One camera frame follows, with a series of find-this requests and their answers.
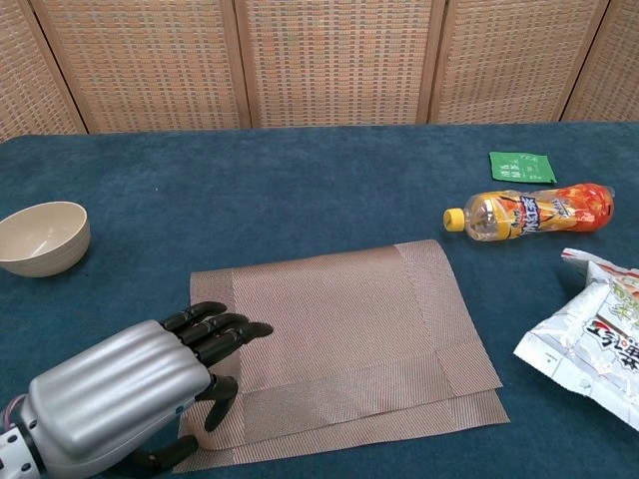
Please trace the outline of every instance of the orange juice bottle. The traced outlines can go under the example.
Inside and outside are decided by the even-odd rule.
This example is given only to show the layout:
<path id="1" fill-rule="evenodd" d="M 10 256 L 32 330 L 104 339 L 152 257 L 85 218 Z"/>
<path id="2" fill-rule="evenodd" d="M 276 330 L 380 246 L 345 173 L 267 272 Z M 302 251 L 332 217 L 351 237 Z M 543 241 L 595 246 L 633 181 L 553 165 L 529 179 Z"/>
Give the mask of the orange juice bottle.
<path id="1" fill-rule="evenodd" d="M 466 206 L 446 210 L 449 232 L 466 231 L 480 241 L 511 240 L 538 232 L 594 232 L 614 211 L 612 189 L 592 183 L 535 193 L 515 191 L 475 195 Z"/>

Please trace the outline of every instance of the green label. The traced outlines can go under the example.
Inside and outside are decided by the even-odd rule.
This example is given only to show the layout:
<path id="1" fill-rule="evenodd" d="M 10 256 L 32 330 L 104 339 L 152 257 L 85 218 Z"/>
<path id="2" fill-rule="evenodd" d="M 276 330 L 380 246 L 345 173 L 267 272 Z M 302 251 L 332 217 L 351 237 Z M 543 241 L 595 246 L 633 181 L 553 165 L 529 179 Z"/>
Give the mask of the green label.
<path id="1" fill-rule="evenodd" d="M 545 155 L 490 152 L 490 167 L 501 182 L 557 183 Z"/>

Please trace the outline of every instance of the snack bag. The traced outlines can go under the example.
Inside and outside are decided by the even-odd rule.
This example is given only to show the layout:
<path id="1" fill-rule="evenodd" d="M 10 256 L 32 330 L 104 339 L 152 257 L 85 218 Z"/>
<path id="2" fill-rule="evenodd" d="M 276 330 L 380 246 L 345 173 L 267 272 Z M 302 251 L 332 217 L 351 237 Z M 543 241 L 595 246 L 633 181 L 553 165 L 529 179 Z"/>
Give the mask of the snack bag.
<path id="1" fill-rule="evenodd" d="M 514 354 L 639 430 L 639 270 L 565 249 L 586 288 L 527 332 Z"/>

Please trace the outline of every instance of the wicker panel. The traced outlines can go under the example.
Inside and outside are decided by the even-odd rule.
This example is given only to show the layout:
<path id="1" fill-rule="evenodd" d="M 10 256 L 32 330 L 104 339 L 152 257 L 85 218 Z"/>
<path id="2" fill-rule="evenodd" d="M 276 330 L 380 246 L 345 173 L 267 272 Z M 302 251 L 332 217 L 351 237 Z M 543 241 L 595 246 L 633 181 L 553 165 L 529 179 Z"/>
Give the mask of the wicker panel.
<path id="1" fill-rule="evenodd" d="M 563 120 L 639 121 L 637 0 L 612 0 Z"/>
<path id="2" fill-rule="evenodd" d="M 559 120 L 607 0 L 451 0 L 429 120 Z"/>
<path id="3" fill-rule="evenodd" d="M 34 7 L 91 131 L 241 125 L 231 61 L 242 64 L 239 51 L 231 58 L 223 22 L 231 0 L 34 0 Z M 235 80 L 246 102 L 244 81 Z"/>
<path id="4" fill-rule="evenodd" d="M 431 7 L 239 0 L 254 126 L 415 123 Z"/>
<path id="5" fill-rule="evenodd" d="M 37 43 L 44 38 L 29 15 L 16 0 L 0 0 L 0 142 L 26 134 L 83 132 L 51 53 Z"/>

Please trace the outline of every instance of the table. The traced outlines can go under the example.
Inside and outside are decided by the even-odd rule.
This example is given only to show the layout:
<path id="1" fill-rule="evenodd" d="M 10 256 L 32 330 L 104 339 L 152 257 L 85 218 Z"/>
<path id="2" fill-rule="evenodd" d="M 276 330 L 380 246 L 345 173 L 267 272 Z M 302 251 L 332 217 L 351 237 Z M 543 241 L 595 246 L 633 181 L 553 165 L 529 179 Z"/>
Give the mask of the table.
<path id="1" fill-rule="evenodd" d="M 443 230 L 444 209 L 494 182 L 489 151 L 547 154 L 558 185 L 616 190 L 596 234 L 499 243 Z M 0 398 L 116 331 L 189 302 L 201 271 L 438 240 L 503 381 L 511 423 L 189 477 L 632 477 L 639 433 L 516 358 L 524 332 L 583 286 L 585 249 L 639 265 L 639 124 L 343 127 L 23 137 L 0 145 L 0 217 L 84 205 L 87 256 L 50 278 L 0 271 Z M 543 186 L 522 185 L 536 190 Z M 175 437 L 177 424 L 165 436 Z"/>

